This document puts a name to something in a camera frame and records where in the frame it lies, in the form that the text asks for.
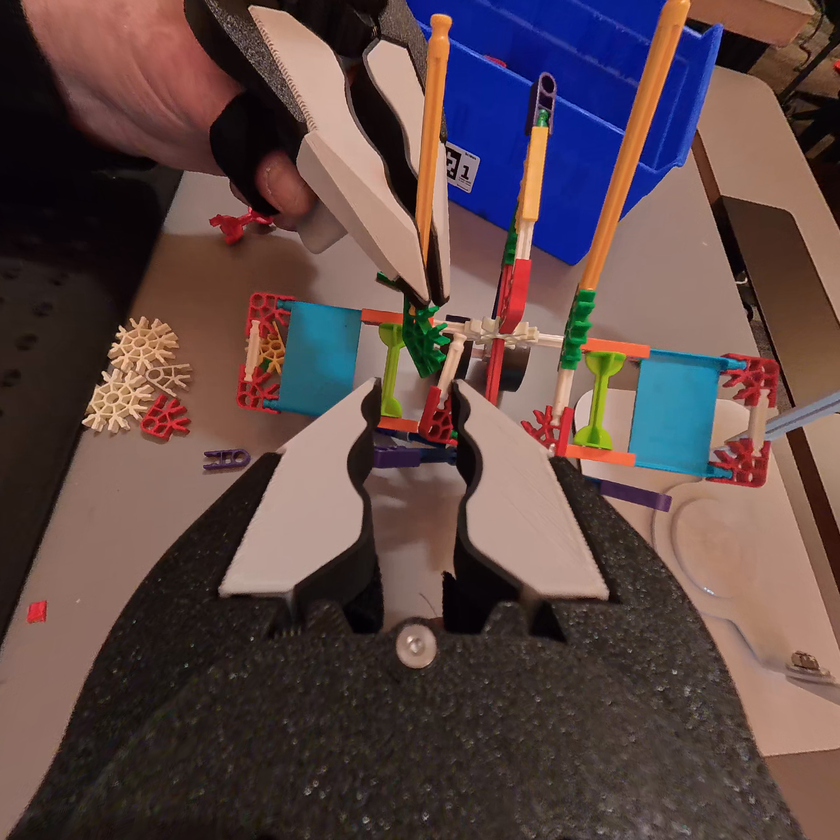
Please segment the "green fan connector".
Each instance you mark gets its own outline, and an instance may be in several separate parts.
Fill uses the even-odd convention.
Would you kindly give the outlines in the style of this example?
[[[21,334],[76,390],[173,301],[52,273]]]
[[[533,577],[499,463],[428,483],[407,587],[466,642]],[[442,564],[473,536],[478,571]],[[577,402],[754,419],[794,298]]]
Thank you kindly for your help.
[[[404,293],[402,340],[423,379],[442,369],[446,345],[450,343],[450,338],[443,334],[444,327],[433,324],[437,311],[436,306],[422,308],[414,304],[408,293]]]

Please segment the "person's left hand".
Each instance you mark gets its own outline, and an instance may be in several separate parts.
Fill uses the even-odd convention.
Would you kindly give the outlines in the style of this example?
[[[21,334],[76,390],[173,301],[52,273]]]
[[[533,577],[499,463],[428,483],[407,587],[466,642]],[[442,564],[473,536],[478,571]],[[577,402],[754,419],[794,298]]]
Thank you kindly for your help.
[[[204,52],[180,1],[25,1],[71,120],[88,138],[221,175],[209,130],[242,91]]]

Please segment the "red bow-shaped connector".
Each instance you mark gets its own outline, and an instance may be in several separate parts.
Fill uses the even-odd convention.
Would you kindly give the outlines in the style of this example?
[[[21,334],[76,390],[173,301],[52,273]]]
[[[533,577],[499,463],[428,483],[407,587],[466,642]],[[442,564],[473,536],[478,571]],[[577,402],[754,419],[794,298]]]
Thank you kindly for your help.
[[[208,223],[217,228],[226,245],[236,245],[245,236],[248,228],[267,233],[275,227],[273,217],[264,215],[250,206],[246,213],[239,216],[217,214],[209,218]]]

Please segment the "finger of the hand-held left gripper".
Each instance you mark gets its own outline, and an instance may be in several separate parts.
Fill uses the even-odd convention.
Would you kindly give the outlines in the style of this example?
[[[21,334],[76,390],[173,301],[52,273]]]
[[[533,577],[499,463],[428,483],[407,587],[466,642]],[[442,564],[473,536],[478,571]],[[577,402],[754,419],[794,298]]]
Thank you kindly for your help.
[[[249,12],[306,120],[308,132],[297,156],[302,178],[378,269],[402,279],[427,305],[416,225],[354,117],[339,58],[289,13],[257,5]]]
[[[385,102],[384,115],[394,118],[389,140],[376,141],[385,153],[389,172],[395,180],[394,169],[400,164],[410,175],[403,177],[406,185],[394,186],[414,217],[416,211],[417,174],[420,163],[424,93],[408,50],[386,39],[376,40],[363,57],[364,67],[373,86]],[[437,142],[432,223],[427,253],[427,277],[432,285],[432,301],[441,306],[450,294],[450,247],[448,229],[447,151]]]

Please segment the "black perforated pad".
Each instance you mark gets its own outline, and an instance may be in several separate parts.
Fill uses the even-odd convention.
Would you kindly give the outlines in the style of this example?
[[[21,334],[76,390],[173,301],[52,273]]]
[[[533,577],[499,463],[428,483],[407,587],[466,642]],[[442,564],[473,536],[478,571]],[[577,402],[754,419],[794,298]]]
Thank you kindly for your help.
[[[2,177],[1,637],[181,177]]]

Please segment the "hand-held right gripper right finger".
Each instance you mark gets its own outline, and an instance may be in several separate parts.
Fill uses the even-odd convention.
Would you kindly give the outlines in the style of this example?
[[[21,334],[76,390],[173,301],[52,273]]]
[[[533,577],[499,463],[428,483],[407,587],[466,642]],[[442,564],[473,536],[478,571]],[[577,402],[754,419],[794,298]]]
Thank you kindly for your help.
[[[549,602],[610,594],[553,468],[559,460],[465,382],[451,396],[466,491],[444,627],[477,634],[497,604],[517,602],[531,634],[561,635]]]

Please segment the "colourful construction toy plane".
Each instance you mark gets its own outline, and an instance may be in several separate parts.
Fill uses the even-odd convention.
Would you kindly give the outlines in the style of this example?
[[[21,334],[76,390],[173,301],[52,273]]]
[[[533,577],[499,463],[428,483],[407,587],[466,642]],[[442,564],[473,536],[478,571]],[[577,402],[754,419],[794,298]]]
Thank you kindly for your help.
[[[590,339],[595,290],[577,289],[563,334],[525,321],[532,262],[526,259],[539,218],[543,170],[557,84],[544,71],[531,87],[517,213],[501,263],[496,316],[444,319],[450,338],[440,371],[423,379],[403,342],[403,310],[350,309],[256,293],[247,361],[238,375],[240,406],[311,417],[326,413],[353,389],[361,326],[378,328],[387,347],[378,428],[405,434],[418,447],[374,448],[375,467],[455,461],[458,435],[452,384],[473,350],[485,350],[486,398],[495,402],[506,352],[559,349],[553,400],[521,426],[549,453],[607,465],[657,469],[736,487],[762,487],[770,466],[767,410],[775,407],[779,365],[737,353],[722,356],[652,349]]]

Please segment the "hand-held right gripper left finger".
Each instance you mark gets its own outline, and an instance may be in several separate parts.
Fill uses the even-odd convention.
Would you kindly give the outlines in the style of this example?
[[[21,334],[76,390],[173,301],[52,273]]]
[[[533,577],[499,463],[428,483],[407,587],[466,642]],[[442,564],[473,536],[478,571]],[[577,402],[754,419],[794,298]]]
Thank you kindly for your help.
[[[332,601],[356,633],[382,628],[382,579],[364,489],[381,399],[382,382],[372,377],[277,450],[219,596],[276,597],[294,618],[316,601]]]

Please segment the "person's left forearm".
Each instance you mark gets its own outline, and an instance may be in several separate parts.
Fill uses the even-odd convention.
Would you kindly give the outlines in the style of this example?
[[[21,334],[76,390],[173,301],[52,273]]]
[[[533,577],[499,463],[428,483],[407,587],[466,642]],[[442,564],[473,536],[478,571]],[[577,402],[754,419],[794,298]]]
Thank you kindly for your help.
[[[70,120],[21,2],[1,2],[2,173],[147,171],[154,163],[93,143]]]

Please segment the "yellow plastic rod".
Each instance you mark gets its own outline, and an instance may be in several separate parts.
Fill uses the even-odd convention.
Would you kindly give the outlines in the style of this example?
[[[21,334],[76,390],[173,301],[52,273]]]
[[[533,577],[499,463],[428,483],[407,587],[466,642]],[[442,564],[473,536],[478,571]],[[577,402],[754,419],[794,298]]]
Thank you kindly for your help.
[[[689,1],[667,1],[658,18],[579,291],[597,288],[689,9]]]
[[[438,144],[443,118],[445,79],[449,54],[448,32],[451,25],[452,19],[450,16],[434,14],[430,19],[431,34],[427,43],[427,72],[415,211],[424,266],[427,266],[429,236],[433,217]]]

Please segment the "red fan connector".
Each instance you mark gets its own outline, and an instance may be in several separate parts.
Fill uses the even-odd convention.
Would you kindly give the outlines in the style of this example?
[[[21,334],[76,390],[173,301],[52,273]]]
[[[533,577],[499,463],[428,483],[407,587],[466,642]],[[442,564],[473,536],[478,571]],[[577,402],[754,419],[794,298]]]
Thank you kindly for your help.
[[[186,414],[186,406],[177,397],[162,393],[143,415],[140,429],[148,435],[168,441],[173,434],[189,434],[191,422]]]

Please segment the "white snowflake connector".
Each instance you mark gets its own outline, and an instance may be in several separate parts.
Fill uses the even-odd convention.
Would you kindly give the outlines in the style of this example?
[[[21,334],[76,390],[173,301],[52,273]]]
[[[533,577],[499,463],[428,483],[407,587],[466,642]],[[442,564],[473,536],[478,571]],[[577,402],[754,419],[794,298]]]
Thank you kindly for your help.
[[[108,358],[118,370],[144,373],[167,364],[179,346],[177,336],[167,323],[157,318],[152,322],[146,317],[139,321],[131,318],[128,327],[119,327]]]
[[[130,417],[141,420],[144,405],[154,396],[154,389],[141,374],[120,370],[103,371],[87,405],[83,426],[111,434],[130,428]]]

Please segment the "wooden and white book stand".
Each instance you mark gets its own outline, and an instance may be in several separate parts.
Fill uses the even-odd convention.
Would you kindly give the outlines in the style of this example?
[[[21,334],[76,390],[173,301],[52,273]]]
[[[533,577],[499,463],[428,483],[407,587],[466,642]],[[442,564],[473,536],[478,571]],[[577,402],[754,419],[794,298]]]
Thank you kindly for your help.
[[[794,652],[838,680],[838,645],[772,449],[762,488],[582,461],[588,476],[670,495],[668,512],[612,504],[667,563],[739,686],[790,680]]]

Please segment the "blue plastic bin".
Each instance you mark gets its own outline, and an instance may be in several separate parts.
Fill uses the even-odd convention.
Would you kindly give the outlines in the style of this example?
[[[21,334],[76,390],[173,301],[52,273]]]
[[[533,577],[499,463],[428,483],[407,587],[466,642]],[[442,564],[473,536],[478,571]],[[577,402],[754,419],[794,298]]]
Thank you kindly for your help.
[[[453,18],[444,101],[448,197],[508,228],[529,93],[557,83],[533,243],[569,265],[589,251],[663,1],[409,1],[428,35]]]

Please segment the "pale grey snowflake connector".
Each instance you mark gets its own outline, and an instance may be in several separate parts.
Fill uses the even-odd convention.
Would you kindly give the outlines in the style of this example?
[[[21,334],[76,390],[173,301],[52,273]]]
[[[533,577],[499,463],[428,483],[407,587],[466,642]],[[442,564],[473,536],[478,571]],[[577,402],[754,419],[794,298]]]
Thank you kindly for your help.
[[[144,373],[145,380],[154,388],[177,398],[178,390],[188,390],[193,368],[189,364],[168,364],[150,368]]]

